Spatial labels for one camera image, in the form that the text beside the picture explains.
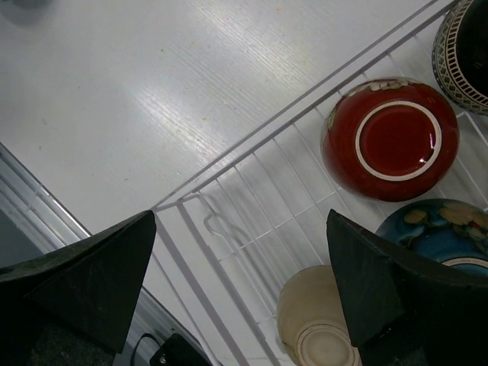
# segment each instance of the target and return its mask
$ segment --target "blue bowl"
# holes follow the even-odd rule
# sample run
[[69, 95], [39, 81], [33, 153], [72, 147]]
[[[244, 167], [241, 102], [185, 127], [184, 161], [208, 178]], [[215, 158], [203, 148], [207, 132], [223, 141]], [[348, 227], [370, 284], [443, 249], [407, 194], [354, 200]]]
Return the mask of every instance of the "blue bowl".
[[392, 213], [376, 234], [443, 265], [488, 276], [488, 215], [470, 204], [414, 202]]

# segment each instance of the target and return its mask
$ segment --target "dish rack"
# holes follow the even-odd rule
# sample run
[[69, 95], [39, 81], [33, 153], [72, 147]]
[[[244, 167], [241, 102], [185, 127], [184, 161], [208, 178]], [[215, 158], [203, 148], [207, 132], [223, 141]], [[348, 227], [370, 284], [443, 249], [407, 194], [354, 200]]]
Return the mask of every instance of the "dish rack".
[[[330, 263], [329, 210], [376, 230], [406, 204], [370, 201], [339, 187], [322, 164], [320, 131], [342, 94], [369, 79], [405, 76], [439, 90], [432, 44], [452, 5], [429, 2], [153, 208], [154, 259], [170, 282], [185, 281], [193, 291], [191, 300], [182, 299], [181, 285], [173, 287], [213, 365], [292, 365], [276, 333], [278, 296], [299, 270]], [[417, 200], [449, 197], [487, 211], [488, 120], [453, 109], [459, 153]]]

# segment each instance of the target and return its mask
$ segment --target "wire shelf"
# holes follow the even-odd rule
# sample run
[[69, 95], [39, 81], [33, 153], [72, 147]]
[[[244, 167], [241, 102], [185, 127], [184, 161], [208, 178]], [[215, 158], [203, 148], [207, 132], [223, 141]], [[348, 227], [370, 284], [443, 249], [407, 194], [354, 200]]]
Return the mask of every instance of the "wire shelf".
[[[177, 200], [167, 197], [154, 207], [159, 218], [156, 257], [160, 262], [168, 255], [174, 259], [210, 318], [211, 331], [188, 312], [215, 365], [217, 359], [292, 365], [277, 340], [278, 296], [298, 271], [330, 263], [329, 210], [376, 230], [406, 204], [370, 201], [341, 189], [322, 164], [320, 131], [342, 94], [369, 79], [401, 75], [439, 90], [432, 44], [450, 6], [448, 0], [426, 5], [285, 108], [276, 116], [281, 122], [270, 123], [274, 129], [266, 136], [259, 139], [261, 131], [255, 131], [173, 192]], [[449, 197], [488, 210], [488, 120], [456, 105], [453, 109], [461, 131], [457, 158], [449, 173], [416, 200]]]

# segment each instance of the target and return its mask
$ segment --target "patterned bowl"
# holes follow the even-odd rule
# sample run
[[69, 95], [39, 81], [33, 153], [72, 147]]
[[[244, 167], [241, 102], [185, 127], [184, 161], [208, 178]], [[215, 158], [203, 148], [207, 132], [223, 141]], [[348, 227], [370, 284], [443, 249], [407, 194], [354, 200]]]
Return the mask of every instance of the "patterned bowl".
[[456, 104], [488, 115], [488, 1], [461, 0], [444, 19], [432, 66], [442, 91]]
[[323, 160], [350, 191], [406, 201], [432, 188], [458, 151], [450, 104], [411, 79], [381, 79], [353, 88], [327, 119]]
[[488, 215], [464, 202], [408, 204], [392, 213], [376, 234], [443, 265], [488, 276]]

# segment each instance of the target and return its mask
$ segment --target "pottery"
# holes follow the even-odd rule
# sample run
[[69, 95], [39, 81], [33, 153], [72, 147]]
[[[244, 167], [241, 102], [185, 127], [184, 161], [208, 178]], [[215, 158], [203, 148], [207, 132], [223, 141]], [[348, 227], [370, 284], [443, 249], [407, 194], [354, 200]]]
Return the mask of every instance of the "pottery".
[[332, 267], [307, 268], [283, 287], [277, 308], [278, 336], [299, 366], [357, 366]]
[[376, 234], [433, 261], [488, 276], [488, 215], [470, 204], [414, 202], [392, 213]]
[[435, 89], [411, 79], [381, 79], [343, 96], [321, 141], [326, 167], [343, 188], [407, 201], [451, 167], [459, 131], [452, 107]]
[[488, 115], [488, 0], [461, 0], [434, 42], [437, 83], [456, 104]]

